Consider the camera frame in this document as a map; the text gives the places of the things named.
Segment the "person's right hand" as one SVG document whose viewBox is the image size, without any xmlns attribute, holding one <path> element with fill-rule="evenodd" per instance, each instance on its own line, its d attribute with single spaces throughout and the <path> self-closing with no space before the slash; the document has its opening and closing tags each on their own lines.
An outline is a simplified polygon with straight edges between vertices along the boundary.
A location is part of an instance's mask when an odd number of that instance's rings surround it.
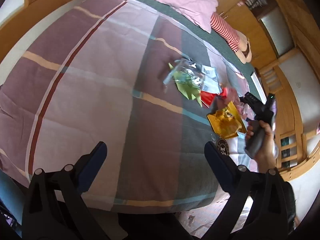
<svg viewBox="0 0 320 240">
<path fill-rule="evenodd" d="M 265 131 L 263 144 L 254 157 L 260 173 L 266 173 L 269 169 L 276 167 L 276 159 L 273 156 L 274 133 L 269 124 L 259 121 L 260 127 Z"/>
</svg>

